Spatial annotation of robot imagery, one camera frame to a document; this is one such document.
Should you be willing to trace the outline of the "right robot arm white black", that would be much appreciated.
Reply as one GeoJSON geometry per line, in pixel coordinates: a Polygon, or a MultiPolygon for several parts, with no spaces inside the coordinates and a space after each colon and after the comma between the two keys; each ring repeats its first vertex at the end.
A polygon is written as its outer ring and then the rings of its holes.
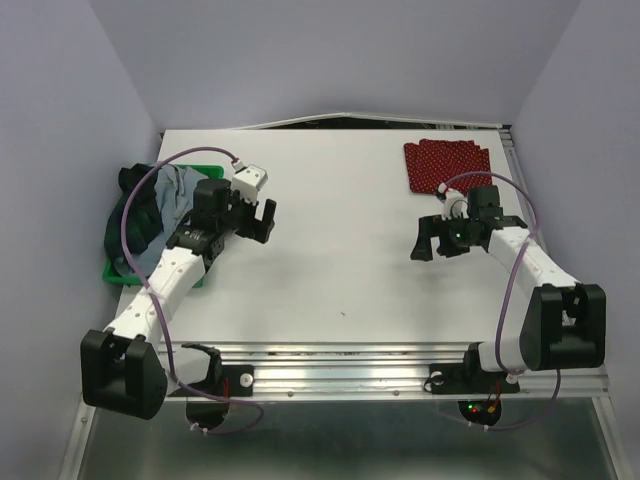
{"type": "Polygon", "coordinates": [[[479,247],[509,274],[505,293],[528,296],[516,335],[504,334],[499,315],[493,340],[468,346],[458,363],[435,363],[425,382],[434,394],[484,393],[493,386],[518,391],[516,377],[527,371],[591,369],[605,359],[606,294],[566,273],[537,244],[531,228],[504,213],[495,185],[461,192],[439,186],[439,215],[419,220],[412,259],[453,258],[479,247]]]}

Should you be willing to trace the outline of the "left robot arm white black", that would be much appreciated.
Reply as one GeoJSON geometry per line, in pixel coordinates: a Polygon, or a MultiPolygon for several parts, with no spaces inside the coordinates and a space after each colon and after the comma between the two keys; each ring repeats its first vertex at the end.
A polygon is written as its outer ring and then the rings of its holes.
{"type": "Polygon", "coordinates": [[[236,234],[261,244],[275,226],[277,204],[259,203],[257,185],[205,179],[194,191],[193,208],[169,238],[153,273],[129,305],[104,330],[88,331],[80,344],[86,404],[151,419],[167,396],[182,389],[223,399],[230,382],[221,353],[187,343],[160,359],[168,324],[192,287],[236,234]]]}

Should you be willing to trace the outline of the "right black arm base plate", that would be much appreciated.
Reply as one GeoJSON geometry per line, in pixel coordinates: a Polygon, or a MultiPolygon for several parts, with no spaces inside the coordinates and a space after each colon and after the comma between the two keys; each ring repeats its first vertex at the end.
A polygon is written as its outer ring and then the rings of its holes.
{"type": "Polygon", "coordinates": [[[477,370],[470,373],[462,363],[433,363],[423,382],[423,390],[434,395],[515,394],[519,383],[510,384],[506,374],[477,370]]]}

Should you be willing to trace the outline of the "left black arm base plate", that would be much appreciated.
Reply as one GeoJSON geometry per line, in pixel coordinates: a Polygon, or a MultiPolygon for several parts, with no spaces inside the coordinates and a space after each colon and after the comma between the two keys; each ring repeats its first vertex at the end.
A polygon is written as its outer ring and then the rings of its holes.
{"type": "Polygon", "coordinates": [[[224,364],[220,373],[190,387],[215,396],[249,398],[253,396],[254,366],[250,364],[224,364]]]}

